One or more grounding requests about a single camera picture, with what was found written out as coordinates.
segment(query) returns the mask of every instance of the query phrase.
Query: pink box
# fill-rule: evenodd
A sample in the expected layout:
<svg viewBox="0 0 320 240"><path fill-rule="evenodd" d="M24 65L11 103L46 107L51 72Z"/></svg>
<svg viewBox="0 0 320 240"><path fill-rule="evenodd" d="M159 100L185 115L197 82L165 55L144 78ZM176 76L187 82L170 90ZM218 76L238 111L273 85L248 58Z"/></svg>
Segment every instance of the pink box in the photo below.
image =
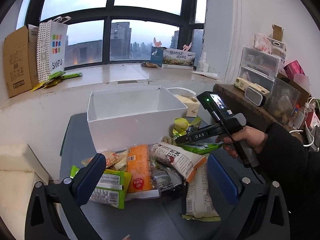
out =
<svg viewBox="0 0 320 240"><path fill-rule="evenodd" d="M287 66L284 67L284 71L286 72L288 78L293 80L294 75L297 73L305 75L302 67L300 66L299 62L297 60L289 63Z"/></svg>

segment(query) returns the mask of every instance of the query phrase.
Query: colorful logo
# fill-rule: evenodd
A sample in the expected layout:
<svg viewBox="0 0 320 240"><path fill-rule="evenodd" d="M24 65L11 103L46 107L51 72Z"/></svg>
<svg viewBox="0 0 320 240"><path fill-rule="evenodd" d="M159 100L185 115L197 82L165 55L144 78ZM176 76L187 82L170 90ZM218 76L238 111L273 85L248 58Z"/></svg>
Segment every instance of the colorful logo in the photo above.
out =
<svg viewBox="0 0 320 240"><path fill-rule="evenodd" d="M60 53L61 34L52 35L52 54Z"/></svg>

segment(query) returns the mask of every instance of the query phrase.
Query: white container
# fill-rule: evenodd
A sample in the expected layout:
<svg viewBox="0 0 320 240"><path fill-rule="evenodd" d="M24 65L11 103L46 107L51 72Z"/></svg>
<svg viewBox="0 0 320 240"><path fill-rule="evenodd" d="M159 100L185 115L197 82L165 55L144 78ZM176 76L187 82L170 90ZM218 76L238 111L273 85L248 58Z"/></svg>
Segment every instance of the white container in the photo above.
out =
<svg viewBox="0 0 320 240"><path fill-rule="evenodd" d="M261 72L244 66L240 66L238 77L258 84L268 91L271 91L274 82L270 77L263 75Z"/></svg>
<svg viewBox="0 0 320 240"><path fill-rule="evenodd" d="M240 64L242 66L257 70L274 80L278 74L280 64L280 57L246 46L243 47Z"/></svg>
<svg viewBox="0 0 320 240"><path fill-rule="evenodd" d="M91 92L87 121L98 153L160 142L187 107L162 86Z"/></svg>

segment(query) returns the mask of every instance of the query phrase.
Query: hand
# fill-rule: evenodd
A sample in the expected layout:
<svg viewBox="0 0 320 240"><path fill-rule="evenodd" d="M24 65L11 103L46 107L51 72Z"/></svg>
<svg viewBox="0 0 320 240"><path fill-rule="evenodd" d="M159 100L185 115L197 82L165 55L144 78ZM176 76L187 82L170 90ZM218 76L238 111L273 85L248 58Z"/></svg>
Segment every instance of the hand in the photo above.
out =
<svg viewBox="0 0 320 240"><path fill-rule="evenodd" d="M245 126L241 131L236 132L231 136L235 141L245 140L256 153L260 153L262 151L268 139L267 134L250 126ZM223 145L223 148L228 152L228 154L234 159L237 158L237 152L227 145L231 144L232 140L229 137L225 137L223 138L223 142L225 143L225 145Z"/></svg>

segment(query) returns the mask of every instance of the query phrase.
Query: white paper box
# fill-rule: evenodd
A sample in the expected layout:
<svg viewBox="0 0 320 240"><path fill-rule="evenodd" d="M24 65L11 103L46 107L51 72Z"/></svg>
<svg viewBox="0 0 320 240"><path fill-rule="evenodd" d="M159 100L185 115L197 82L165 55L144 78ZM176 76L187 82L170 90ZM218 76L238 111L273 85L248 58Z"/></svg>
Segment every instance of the white paper box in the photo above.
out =
<svg viewBox="0 0 320 240"><path fill-rule="evenodd" d="M187 107L162 86L92 92L87 121L98 153L160 142Z"/></svg>

